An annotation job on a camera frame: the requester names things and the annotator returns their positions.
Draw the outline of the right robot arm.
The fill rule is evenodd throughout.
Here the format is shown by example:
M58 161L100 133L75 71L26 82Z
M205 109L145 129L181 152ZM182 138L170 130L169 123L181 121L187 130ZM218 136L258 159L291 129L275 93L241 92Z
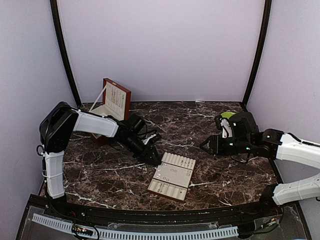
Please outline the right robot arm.
M199 145L210 155L234 157L247 154L320 167L319 143L277 129L260 131L250 112L223 112L214 121L221 133L209 136ZM310 198L320 199L319 174L290 183L268 185L255 205L255 213L266 217L275 206Z

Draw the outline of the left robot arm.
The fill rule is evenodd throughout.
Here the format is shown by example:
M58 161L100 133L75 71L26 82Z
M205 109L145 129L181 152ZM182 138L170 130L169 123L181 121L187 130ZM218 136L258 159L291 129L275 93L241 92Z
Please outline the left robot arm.
M70 206L62 199L65 195L63 160L65 151L74 132L88 133L113 139L126 147L138 161L158 166L161 157L155 143L162 137L146 129L145 120L132 114L127 120L118 120L111 115L102 116L82 111L61 101L40 123L40 144L36 152L42 157L42 176L46 181L47 195L55 199L51 210L60 218L67 218Z

